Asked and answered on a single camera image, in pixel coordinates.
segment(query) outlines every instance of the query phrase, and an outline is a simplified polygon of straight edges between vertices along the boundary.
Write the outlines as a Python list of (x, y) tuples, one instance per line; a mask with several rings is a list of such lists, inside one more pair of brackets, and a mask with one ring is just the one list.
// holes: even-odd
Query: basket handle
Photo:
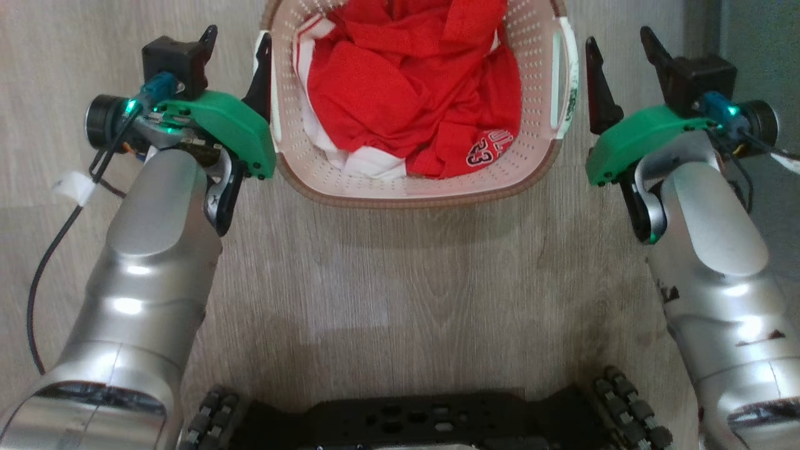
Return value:
[[(559, 104), (559, 92), (562, 86), (560, 72), (562, 58), (566, 57), (566, 82), (564, 98)], [(575, 42), (575, 33), (566, 17), (558, 18), (558, 29), (553, 33), (553, 86), (550, 101), (550, 127), (555, 131), (556, 139), (563, 139), (570, 129), (575, 116), (575, 107), (578, 105), (578, 84), (580, 80), (580, 67), (578, 59), (578, 44)]]

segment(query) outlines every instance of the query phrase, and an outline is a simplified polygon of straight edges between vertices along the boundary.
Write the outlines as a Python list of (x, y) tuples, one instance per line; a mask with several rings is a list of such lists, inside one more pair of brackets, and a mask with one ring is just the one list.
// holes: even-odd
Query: wooden floor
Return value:
[[(697, 55), (717, 21), (694, 0), (567, 7), (579, 42), (598, 38), (628, 112), (661, 98), (639, 27), (652, 26), (674, 54)], [(26, 294), (72, 209), (49, 185), (93, 155), (86, 105), (137, 91), (140, 49), (151, 39), (195, 39), (212, 22), (220, 35), (210, 87), (243, 95), (263, 9), (263, 0), (0, 0), (0, 405), (36, 378)], [(693, 447), (694, 394), (644, 249), (619, 192), (589, 187), (583, 173), (587, 121), (582, 97), (546, 179), (478, 207), (348, 211), (304, 199), (279, 176), (248, 181), (186, 373), (186, 405), (214, 383), (293, 411), (334, 398), (486, 388), (533, 399), (617, 364), (679, 447)], [(108, 178), (127, 188), (137, 168), (119, 157)], [(45, 273), (36, 309), (45, 365), (66, 339), (117, 206), (98, 194)]]

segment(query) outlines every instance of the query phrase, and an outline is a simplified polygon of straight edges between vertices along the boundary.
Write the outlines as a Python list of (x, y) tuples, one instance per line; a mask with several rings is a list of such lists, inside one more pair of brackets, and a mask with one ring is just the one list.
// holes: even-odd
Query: red clothing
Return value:
[(351, 0), (331, 12), (336, 28), (314, 47), (308, 95), (331, 141), (405, 158), (412, 175), (492, 163), (519, 133), (522, 111), (506, 0), (384, 3)]

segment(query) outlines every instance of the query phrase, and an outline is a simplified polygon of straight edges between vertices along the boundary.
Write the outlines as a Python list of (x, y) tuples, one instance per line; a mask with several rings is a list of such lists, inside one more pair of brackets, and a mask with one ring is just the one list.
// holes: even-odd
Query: perforated basket wall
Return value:
[(346, 0), (272, 0), (262, 29), (273, 39), (272, 128), (278, 169), (305, 196), (340, 207), (441, 207), (500, 199), (533, 186), (552, 165), (578, 96), (578, 48), (562, 0), (509, 0), (505, 17), (522, 76), (522, 127), (494, 164), (470, 175), (378, 181), (342, 175), (302, 125), (292, 38), (312, 14)]

